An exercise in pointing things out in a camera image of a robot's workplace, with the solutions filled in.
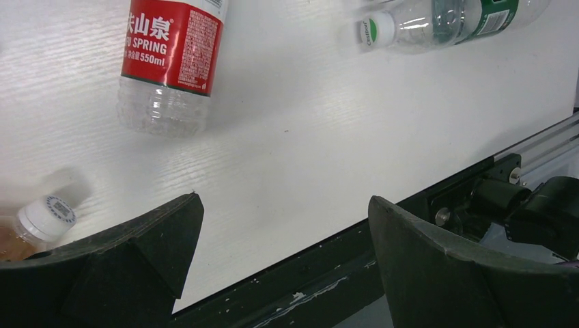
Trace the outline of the white cap dark green bottle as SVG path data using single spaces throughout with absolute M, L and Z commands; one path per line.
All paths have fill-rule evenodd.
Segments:
M 421 54 L 534 23 L 549 1 L 424 0 L 375 4 L 357 23 L 362 51 Z

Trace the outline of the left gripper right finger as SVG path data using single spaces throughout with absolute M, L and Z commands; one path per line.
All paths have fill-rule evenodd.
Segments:
M 371 239 L 395 327 L 577 327 L 578 270 L 494 251 L 380 196 Z

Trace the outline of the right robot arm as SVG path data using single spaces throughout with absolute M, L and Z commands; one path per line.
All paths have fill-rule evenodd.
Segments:
M 578 256 L 578 179 L 555 176 L 536 189 L 480 180 L 467 213 L 504 227 L 516 243 L 541 245 L 564 260 Z

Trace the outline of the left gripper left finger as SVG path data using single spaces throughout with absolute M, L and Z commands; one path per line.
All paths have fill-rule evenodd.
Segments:
M 166 327 L 204 207 L 196 193 L 18 262 L 1 263 L 2 327 Z

